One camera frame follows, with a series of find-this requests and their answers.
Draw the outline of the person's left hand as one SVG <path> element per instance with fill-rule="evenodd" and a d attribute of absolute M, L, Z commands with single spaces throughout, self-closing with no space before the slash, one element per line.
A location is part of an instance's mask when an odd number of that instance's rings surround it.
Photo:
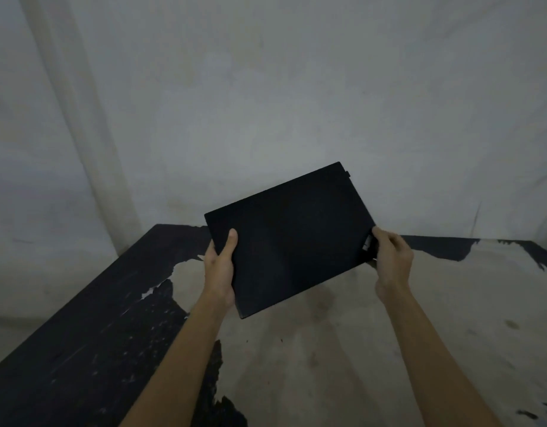
<path fill-rule="evenodd" d="M 220 259 L 215 244 L 211 240 L 204 258 L 205 283 L 203 297 L 222 312 L 227 312 L 234 304 L 235 295 L 232 288 L 234 264 L 231 261 Z"/>

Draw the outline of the person's right hand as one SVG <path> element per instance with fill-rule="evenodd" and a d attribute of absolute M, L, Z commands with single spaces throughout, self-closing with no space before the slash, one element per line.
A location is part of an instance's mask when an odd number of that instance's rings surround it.
<path fill-rule="evenodd" d="M 414 254 L 400 235 L 373 227 L 372 235 L 378 243 L 376 293 L 386 305 L 397 294 L 407 294 Z"/>

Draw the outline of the black laptop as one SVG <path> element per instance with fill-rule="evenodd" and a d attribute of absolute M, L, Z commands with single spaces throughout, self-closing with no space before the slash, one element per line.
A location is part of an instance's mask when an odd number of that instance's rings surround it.
<path fill-rule="evenodd" d="M 340 162 L 205 214 L 217 253 L 236 229 L 241 319 L 376 258 L 375 222 Z"/>

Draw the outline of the person's right forearm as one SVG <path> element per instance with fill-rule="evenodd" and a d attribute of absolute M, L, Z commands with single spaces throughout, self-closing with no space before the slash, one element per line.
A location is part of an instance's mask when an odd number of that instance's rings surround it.
<path fill-rule="evenodd" d="M 425 427 L 503 427 L 405 282 L 377 281 Z"/>

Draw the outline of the person's left forearm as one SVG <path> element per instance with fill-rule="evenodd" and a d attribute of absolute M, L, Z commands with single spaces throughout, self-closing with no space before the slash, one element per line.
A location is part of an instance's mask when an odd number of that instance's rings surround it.
<path fill-rule="evenodd" d="M 232 289 L 204 289 L 120 427 L 190 427 Z"/>

